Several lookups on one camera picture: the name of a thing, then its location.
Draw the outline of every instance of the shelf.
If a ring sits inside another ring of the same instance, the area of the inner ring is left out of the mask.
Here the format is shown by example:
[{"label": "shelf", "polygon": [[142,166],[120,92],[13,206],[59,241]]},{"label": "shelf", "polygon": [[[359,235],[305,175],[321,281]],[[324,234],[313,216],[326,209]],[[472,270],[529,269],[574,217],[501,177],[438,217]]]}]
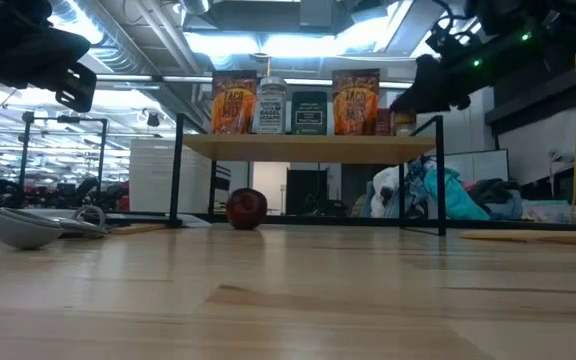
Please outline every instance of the shelf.
[{"label": "shelf", "polygon": [[408,136],[185,135],[184,145],[212,160],[400,164],[434,149]]}]

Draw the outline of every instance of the dark green package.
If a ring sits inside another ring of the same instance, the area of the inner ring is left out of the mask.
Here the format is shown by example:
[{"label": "dark green package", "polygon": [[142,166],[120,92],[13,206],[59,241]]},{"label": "dark green package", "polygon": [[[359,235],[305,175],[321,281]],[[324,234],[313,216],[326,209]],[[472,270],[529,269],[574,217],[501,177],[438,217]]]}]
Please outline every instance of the dark green package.
[{"label": "dark green package", "polygon": [[326,135],[328,133],[328,95],[321,91],[297,91],[292,94],[292,133]]}]

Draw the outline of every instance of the light wood surface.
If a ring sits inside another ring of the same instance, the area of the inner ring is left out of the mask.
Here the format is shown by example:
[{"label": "light wood surface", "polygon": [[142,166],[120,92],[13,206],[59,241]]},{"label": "light wood surface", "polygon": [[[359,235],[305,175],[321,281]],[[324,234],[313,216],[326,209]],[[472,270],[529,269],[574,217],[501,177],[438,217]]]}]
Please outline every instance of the light wood surface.
[{"label": "light wood surface", "polygon": [[576,359],[576,246],[399,229],[0,244],[0,359]]},{"label": "light wood surface", "polygon": [[212,160],[400,164],[435,147],[409,136],[188,135],[184,144]]},{"label": "light wood surface", "polygon": [[576,231],[544,230],[468,230],[461,233],[464,239],[520,242],[556,242],[576,245]]},{"label": "light wood surface", "polygon": [[112,229],[113,235],[133,235],[133,234],[141,234],[147,233],[157,230],[163,230],[166,228],[166,225],[163,224],[147,224],[147,225],[130,225],[130,226],[123,226],[123,227],[116,227]]}]

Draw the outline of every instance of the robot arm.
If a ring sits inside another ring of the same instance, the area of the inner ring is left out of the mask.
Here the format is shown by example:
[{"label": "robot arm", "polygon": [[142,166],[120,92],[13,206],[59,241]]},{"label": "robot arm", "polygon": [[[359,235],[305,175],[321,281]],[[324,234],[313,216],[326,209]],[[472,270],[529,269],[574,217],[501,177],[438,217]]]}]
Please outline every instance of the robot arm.
[{"label": "robot arm", "polygon": [[481,43],[474,36],[464,44],[436,24],[428,45],[440,59],[419,57],[413,85],[390,106],[393,112],[440,112],[470,105],[469,95],[494,85],[503,76],[527,63],[544,59],[555,42],[576,47],[576,0],[469,0],[465,15],[455,16],[443,0],[451,19],[476,16],[492,39]]},{"label": "robot arm", "polygon": [[47,0],[0,0],[0,83],[32,84],[77,112],[90,111],[97,77],[77,62],[90,42],[52,28],[51,14]]}]

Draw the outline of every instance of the light fixture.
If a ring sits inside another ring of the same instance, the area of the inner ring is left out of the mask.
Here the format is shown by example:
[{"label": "light fixture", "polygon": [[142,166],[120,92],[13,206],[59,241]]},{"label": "light fixture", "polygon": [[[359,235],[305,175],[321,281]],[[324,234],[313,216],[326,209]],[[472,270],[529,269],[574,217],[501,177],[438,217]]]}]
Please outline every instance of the light fixture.
[{"label": "light fixture", "polygon": [[18,156],[10,154],[0,154],[0,158],[7,161],[17,161],[19,159]]},{"label": "light fixture", "polygon": [[86,13],[79,7],[75,0],[66,0],[70,6],[69,14],[74,14],[72,20],[65,20],[59,16],[53,15],[48,18],[48,21],[53,23],[55,28],[74,34],[79,34],[85,37],[91,44],[97,45],[104,39],[104,34],[99,28],[88,18]]},{"label": "light fixture", "polygon": [[108,134],[106,137],[127,137],[127,138],[157,138],[161,137],[159,134],[134,134],[134,133],[116,133]]},{"label": "light fixture", "polygon": [[306,58],[341,55],[344,49],[331,35],[271,35],[261,51],[271,57]]},{"label": "light fixture", "polygon": [[477,22],[477,23],[476,23],[475,25],[473,25],[473,27],[471,27],[470,30],[468,30],[468,31],[470,31],[470,32],[473,33],[473,34],[476,34],[476,33],[479,32],[479,30],[481,30],[481,23],[480,23],[480,22]]},{"label": "light fixture", "polygon": [[[9,103],[25,106],[61,106],[55,100],[55,94],[48,90],[29,88],[19,91],[19,98],[11,98]],[[130,108],[150,109],[163,112],[159,102],[146,96],[138,90],[97,90],[93,99],[93,106],[102,108]]]},{"label": "light fixture", "polygon": [[[23,146],[0,146],[0,151],[23,151]],[[52,148],[52,147],[28,147],[29,152],[37,152],[43,154],[88,154],[100,153],[100,149],[92,148]],[[105,151],[106,155],[111,156],[130,156],[130,150],[108,150]]]},{"label": "light fixture", "polygon": [[375,34],[381,34],[387,25],[386,16],[362,21],[339,33],[337,41],[344,54],[351,50],[373,51]]},{"label": "light fixture", "polygon": [[257,41],[250,35],[204,35],[198,33],[184,33],[184,35],[193,52],[211,57],[259,52]]},{"label": "light fixture", "polygon": [[159,121],[159,115],[157,113],[149,113],[148,121],[146,122],[150,127],[159,127],[161,121]]},{"label": "light fixture", "polygon": [[384,35],[377,40],[374,51],[385,51],[388,48],[390,41],[397,33],[411,6],[412,0],[400,0],[388,6],[388,17],[390,20],[386,25]]}]

